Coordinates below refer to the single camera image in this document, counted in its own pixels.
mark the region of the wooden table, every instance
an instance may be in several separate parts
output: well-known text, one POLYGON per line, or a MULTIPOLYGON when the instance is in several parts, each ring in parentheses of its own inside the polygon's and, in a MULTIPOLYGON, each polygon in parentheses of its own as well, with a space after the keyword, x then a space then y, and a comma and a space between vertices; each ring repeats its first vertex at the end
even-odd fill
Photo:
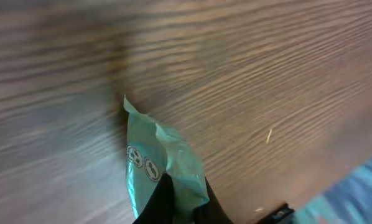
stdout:
POLYGON ((0 224, 134 220, 124 94, 235 223, 300 207, 372 156, 372 0, 0 1, 0 224))

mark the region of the white circular symbol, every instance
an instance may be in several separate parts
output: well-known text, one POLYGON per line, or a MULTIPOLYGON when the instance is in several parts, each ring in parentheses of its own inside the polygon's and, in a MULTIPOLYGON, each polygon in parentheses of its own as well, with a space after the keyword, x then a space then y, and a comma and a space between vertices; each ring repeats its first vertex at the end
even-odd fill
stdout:
POLYGON ((144 170, 146 171, 147 176, 154 182, 160 181, 161 175, 159 169, 153 160, 149 158, 144 158, 144 170))
POLYGON ((142 167, 142 165, 143 165, 142 155, 139 152, 139 150, 137 150, 135 147, 128 146, 126 148, 126 156, 128 157, 128 160, 130 162, 135 164, 135 166, 137 166, 138 168, 142 167))

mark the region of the black object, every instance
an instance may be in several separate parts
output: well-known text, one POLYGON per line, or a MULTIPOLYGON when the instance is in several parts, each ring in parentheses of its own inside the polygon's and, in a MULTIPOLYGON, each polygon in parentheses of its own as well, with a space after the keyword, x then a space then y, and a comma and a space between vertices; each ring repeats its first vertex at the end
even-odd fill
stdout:
POLYGON ((257 224, 291 224, 294 212, 295 210, 288 207, 288 204, 284 204, 276 211, 261 219, 257 224))
MULTIPOLYGON (((233 224, 224 213, 207 179, 205 179, 205 183, 210 201, 194 210, 195 224, 233 224)), ((171 177, 168 174, 163 174, 146 207, 134 224, 172 224, 174 207, 174 185, 171 177)))

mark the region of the small wood splinter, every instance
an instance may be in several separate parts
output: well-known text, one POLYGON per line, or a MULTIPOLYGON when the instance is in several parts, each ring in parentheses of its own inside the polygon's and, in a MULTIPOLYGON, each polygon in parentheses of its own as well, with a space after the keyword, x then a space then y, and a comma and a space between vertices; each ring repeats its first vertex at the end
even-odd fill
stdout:
POLYGON ((268 134, 268 136, 266 138, 266 144, 269 144, 269 140, 271 138, 271 135, 272 135, 272 129, 269 131, 269 134, 268 134))

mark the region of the green plastic wrapper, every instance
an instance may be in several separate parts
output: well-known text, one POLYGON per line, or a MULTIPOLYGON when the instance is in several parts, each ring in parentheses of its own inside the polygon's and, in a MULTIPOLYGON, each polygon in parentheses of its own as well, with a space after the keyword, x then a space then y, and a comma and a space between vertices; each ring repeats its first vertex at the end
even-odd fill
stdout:
POLYGON ((192 223, 194 208, 209 201, 203 163, 174 129, 139 113, 124 97, 129 113, 127 188, 137 218, 164 173, 174 185, 174 223, 192 223))

